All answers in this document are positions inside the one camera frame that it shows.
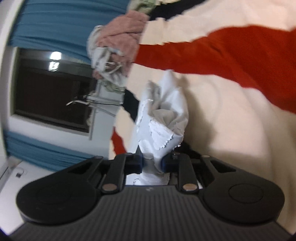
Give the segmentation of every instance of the crumpled white fabric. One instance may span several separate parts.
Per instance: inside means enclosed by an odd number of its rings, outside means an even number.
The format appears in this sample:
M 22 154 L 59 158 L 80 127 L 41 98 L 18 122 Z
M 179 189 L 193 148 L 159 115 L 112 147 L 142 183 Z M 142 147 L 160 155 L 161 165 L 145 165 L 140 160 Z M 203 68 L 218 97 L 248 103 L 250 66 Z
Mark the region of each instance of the crumpled white fabric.
M 91 60 L 91 67 L 98 71 L 104 79 L 119 87 L 125 87 L 127 78 L 121 72 L 121 64 L 110 62 L 112 53 L 120 56 L 123 56 L 123 53 L 111 47 L 96 47 L 96 41 L 103 27 L 103 25 L 95 26 L 87 40 L 86 50 Z
M 143 171 L 135 175 L 135 185 L 166 185 L 162 157 L 178 146 L 188 123 L 187 101 L 171 70 L 158 84 L 149 81 L 139 104 L 136 121 L 139 148 L 144 156 Z

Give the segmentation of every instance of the pink towel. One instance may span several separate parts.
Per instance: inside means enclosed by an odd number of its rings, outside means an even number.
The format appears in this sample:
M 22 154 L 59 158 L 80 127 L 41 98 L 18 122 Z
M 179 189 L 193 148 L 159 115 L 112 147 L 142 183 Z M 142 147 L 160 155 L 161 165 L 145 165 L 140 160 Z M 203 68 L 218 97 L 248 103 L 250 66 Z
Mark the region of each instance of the pink towel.
M 124 56 L 112 54 L 111 61 L 121 63 L 125 76 L 128 75 L 131 64 L 136 58 L 139 40 L 148 19 L 149 16 L 146 14 L 130 10 L 108 23 L 97 39 L 97 47 L 112 47 L 124 54 Z

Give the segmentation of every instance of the blanket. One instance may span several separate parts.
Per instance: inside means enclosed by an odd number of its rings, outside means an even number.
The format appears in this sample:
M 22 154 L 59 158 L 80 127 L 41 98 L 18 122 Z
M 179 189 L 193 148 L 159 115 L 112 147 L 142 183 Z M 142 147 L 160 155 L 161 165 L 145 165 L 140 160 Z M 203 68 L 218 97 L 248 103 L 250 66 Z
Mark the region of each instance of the blanket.
M 149 21 L 127 81 L 174 70 L 188 103 L 184 140 L 281 187 L 278 223 L 296 231 L 296 2 L 208 0 L 168 21 Z M 134 123 L 120 110 L 116 132 L 134 151 Z

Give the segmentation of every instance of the curtain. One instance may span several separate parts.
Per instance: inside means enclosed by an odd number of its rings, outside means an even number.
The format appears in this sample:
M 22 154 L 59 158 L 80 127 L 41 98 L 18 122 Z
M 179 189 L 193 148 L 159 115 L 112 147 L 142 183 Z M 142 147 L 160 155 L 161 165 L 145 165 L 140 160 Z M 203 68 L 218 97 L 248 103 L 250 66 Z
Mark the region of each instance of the curtain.
M 26 0 L 9 44 L 59 51 L 90 63 L 87 38 L 96 25 L 125 14 L 129 0 Z
M 51 145 L 10 131 L 4 132 L 4 141 L 9 156 L 15 156 L 51 171 L 60 171 L 93 157 L 93 155 Z

